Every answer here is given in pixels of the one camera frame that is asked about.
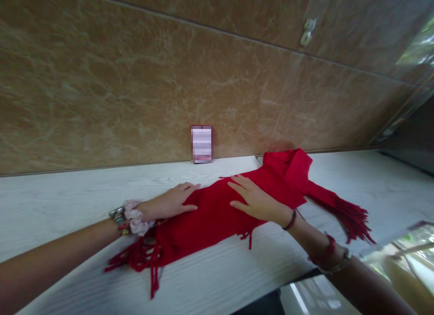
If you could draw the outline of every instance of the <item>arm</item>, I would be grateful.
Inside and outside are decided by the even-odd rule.
[[[200,185],[179,184],[137,208],[142,221],[165,219],[196,210],[182,205]],[[85,260],[120,237],[118,225],[106,219],[0,263],[0,305],[14,314]]]
[[[232,182],[228,185],[247,202],[232,201],[233,207],[260,220],[273,221],[281,227],[289,224],[293,210],[277,202],[248,178],[238,175],[232,180],[239,185]],[[301,217],[297,217],[288,232],[312,259],[318,259],[329,245],[326,235]],[[327,270],[339,264],[343,254],[344,248],[336,244],[335,252],[319,264],[320,268]],[[391,287],[357,258],[352,258],[348,266],[333,275],[327,275],[327,278],[362,314],[416,314]]]

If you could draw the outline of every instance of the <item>scarf fringe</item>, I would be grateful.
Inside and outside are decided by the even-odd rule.
[[[368,223],[368,211],[360,206],[350,203],[335,196],[334,205],[323,205],[329,212],[333,213],[346,229],[347,244],[352,239],[359,237],[361,240],[368,240],[372,244],[376,242],[371,238],[369,232],[371,229],[366,225]]]
[[[252,249],[252,234],[253,234],[253,230],[249,230],[243,234],[238,234],[238,235],[241,235],[240,240],[244,240],[247,237],[249,237],[249,249],[250,250]]]
[[[154,299],[155,293],[160,288],[158,283],[158,257],[160,256],[161,244],[158,241],[157,230],[155,243],[147,243],[146,238],[148,238],[148,235],[139,237],[135,243],[110,259],[109,266],[104,269],[104,272],[112,271],[126,264],[136,272],[141,272],[148,267],[151,272],[151,299]]]

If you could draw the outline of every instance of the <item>black string bracelet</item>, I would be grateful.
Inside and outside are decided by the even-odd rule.
[[[296,218],[297,218],[297,211],[294,210],[294,213],[292,214],[291,222],[285,228],[282,227],[282,229],[285,231],[290,230],[294,226]]]

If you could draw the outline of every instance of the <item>bracelet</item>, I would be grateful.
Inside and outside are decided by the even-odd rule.
[[[344,259],[338,265],[332,267],[331,269],[328,269],[327,271],[321,269],[320,267],[318,267],[318,268],[321,271],[321,273],[323,273],[323,274],[332,274],[333,275],[336,272],[339,272],[342,269],[344,269],[345,267],[347,267],[347,265],[351,261],[352,257],[353,257],[353,255],[351,254],[351,251],[348,248],[345,248]]]
[[[294,210],[294,213],[292,214],[291,221],[286,227],[282,227],[283,230],[287,231],[290,230],[295,225],[295,219],[297,218],[297,211]]]
[[[329,239],[329,245],[325,248],[324,253],[321,255],[321,257],[319,257],[318,259],[307,258],[315,265],[318,265],[319,263],[320,264],[324,263],[324,261],[335,252],[335,248],[336,248],[335,239],[327,233],[325,233],[325,235]]]
[[[126,200],[123,206],[109,212],[109,217],[118,224],[122,236],[130,233],[144,236],[155,225],[155,221],[142,222],[143,213],[135,209],[141,202],[142,200]]]
[[[121,206],[108,213],[108,216],[118,224],[118,230],[121,232],[121,236],[130,234],[128,229],[127,219],[125,219],[125,207]]]

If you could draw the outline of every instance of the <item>pink scrunchie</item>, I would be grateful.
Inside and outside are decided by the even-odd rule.
[[[130,221],[130,229],[133,234],[144,236],[151,228],[155,221],[142,222],[143,213],[135,209],[142,200],[126,200],[123,203],[125,207],[125,218]]]

